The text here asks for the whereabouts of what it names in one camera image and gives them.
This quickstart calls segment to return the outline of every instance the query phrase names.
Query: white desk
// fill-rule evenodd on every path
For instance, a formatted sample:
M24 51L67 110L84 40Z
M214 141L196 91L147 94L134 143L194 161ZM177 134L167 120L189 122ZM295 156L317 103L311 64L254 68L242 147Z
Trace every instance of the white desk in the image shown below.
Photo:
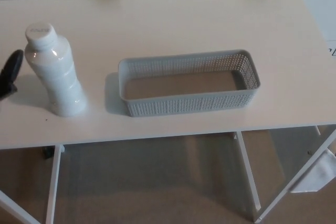
M15 0L0 1L0 17L0 64L25 47L27 25L50 22L70 41L90 103L74 118L51 114L46 92L24 62L19 92L0 104L0 149L56 145L60 153L63 144L219 132L237 132L241 139L242 131L336 123L336 61L303 0ZM248 107L126 116L118 96L121 59L230 49L248 50L260 77L261 87ZM287 189L335 135L332 128L319 137L307 167L288 181ZM248 159L244 162L249 173Z

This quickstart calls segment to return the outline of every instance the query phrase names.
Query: beige carpet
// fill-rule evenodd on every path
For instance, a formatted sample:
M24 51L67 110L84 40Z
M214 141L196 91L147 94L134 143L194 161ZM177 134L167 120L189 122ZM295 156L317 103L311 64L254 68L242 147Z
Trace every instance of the beige carpet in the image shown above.
M251 138L263 205L283 174L267 133ZM219 134L66 146L54 223L251 223L232 150ZM0 190L41 223L51 166L39 148L0 151ZM288 194L263 223L334 223L335 195L335 180L318 193ZM0 223L18 222L0 210Z

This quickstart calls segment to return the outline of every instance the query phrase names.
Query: desk leg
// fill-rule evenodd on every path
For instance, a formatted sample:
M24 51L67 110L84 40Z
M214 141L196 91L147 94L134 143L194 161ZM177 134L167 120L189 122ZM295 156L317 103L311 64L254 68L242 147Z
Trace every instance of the desk leg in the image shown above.
M301 167L301 169L294 175L294 177L289 180L281 190L276 193L274 199L272 199L265 207L262 207L255 219L255 223L262 221L266 215L273 209L273 207L282 199L282 197L290 191L292 186L300 179L300 177L311 167L314 162L322 155L322 153L328 148L328 146L335 140L336 138L336 125L330 125L327 129L318 137L318 139L314 142L314 146L312 147L312 155L307 160L307 162Z
M60 164L62 152L64 152L64 146L56 145L55 153L54 153L54 160L52 163L52 173L51 173L51 180L50 180L50 190L49 190L46 224L54 223L59 164Z
M0 191L0 207L5 209L19 221L24 224L40 224L29 213L27 213L22 207Z

